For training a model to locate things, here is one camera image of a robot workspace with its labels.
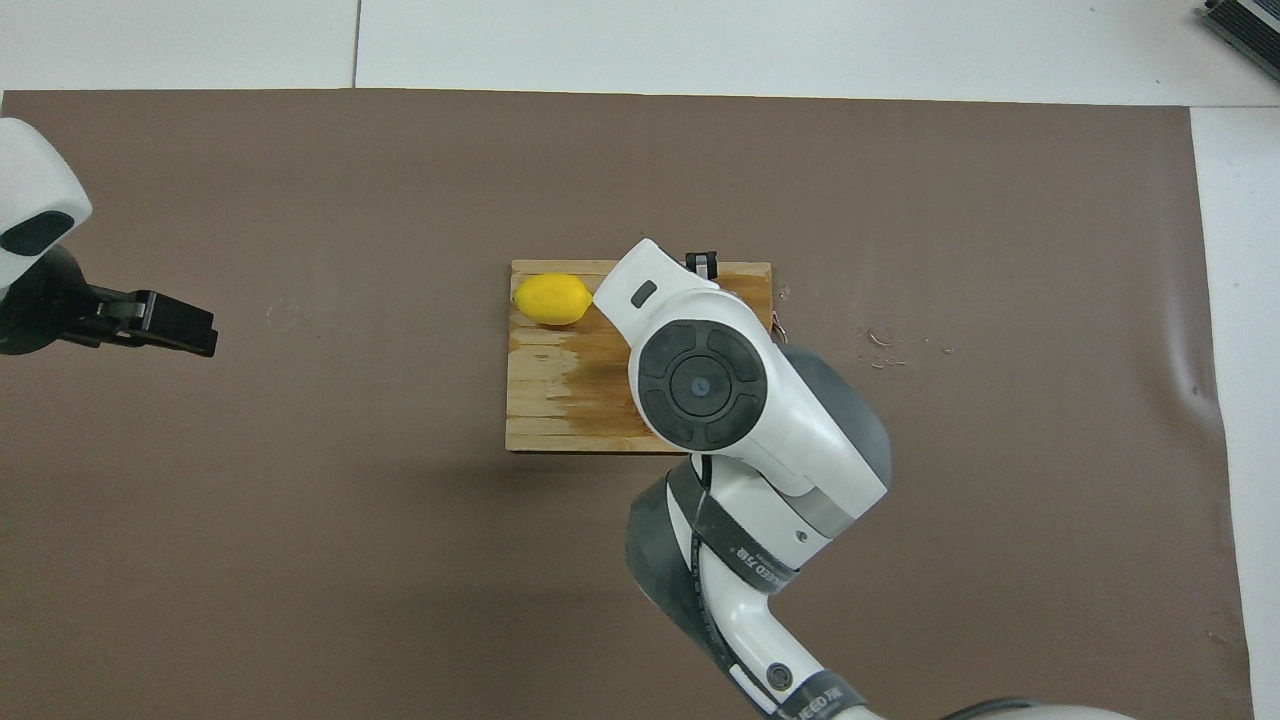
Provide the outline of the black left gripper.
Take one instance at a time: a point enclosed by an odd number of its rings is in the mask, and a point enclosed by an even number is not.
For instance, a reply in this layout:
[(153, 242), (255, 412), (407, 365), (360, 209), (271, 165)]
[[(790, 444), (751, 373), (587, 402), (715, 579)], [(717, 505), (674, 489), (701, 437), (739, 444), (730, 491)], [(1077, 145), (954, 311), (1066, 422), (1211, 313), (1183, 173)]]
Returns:
[(58, 340), (97, 348), (99, 340), (74, 329), (97, 309), (113, 324), (105, 338), (110, 345), (197, 356), (216, 352), (218, 331), (210, 311), (152, 290), (132, 291), (100, 304), (72, 252), (55, 245), (3, 297), (1, 354), (32, 354)]

